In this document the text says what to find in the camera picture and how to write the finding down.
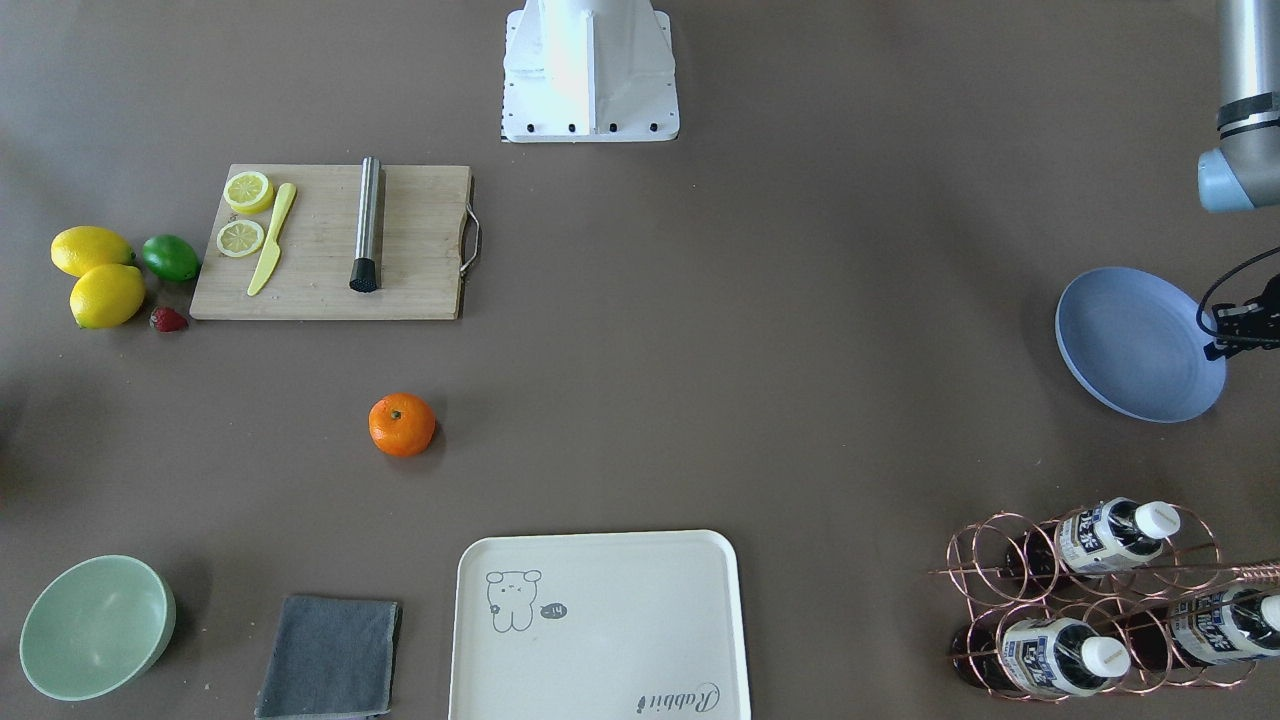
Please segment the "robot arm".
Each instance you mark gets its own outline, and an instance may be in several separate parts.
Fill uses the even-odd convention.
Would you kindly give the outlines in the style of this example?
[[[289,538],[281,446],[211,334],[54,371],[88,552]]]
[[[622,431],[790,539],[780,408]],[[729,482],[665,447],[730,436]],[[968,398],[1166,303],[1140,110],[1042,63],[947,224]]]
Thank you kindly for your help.
[[[1202,152],[1197,184],[1210,213],[1279,202],[1279,3],[1220,1],[1217,145]]]

